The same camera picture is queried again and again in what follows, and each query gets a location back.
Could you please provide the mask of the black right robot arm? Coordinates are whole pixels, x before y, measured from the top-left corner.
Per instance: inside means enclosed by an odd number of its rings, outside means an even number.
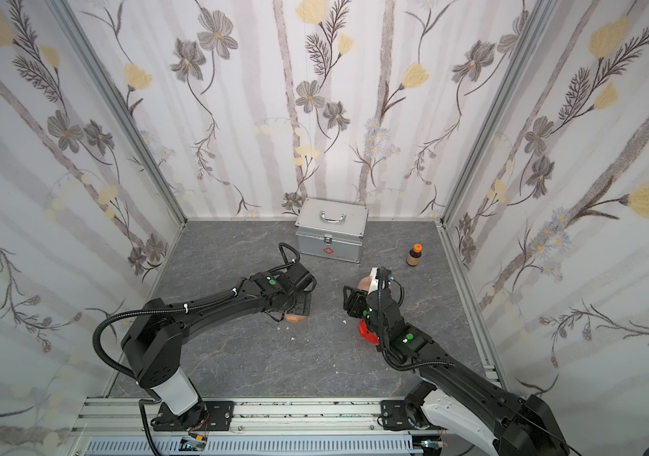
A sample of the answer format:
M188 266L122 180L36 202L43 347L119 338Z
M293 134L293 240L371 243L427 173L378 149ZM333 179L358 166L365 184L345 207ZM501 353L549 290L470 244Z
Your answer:
M523 398L449 355L432 336L401 314L390 270L377 268L368 289L343 288L343 308L377 340L385 363L413 372L421 383L404 399L407 422L451 431L489 455L571 455L551 408L536 395Z

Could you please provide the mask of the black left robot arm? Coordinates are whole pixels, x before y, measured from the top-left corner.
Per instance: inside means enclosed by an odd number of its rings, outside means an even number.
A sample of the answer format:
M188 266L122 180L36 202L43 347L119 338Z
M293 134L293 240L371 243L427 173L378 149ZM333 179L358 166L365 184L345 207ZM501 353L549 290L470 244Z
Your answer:
M173 418L202 414L204 400L181 367L183 347L195 337L241 317L264 314L281 321L297 315L298 306L311 300L317 281L301 264L300 252L284 242L279 244L279 251L282 265L243 277L232 288L213 296L176 304L155 298L139 310L107 317L92 334L96 355L160 400L164 412ZM128 318L133 322L121 342L128 361L124 366L107 354L102 336L113 323Z

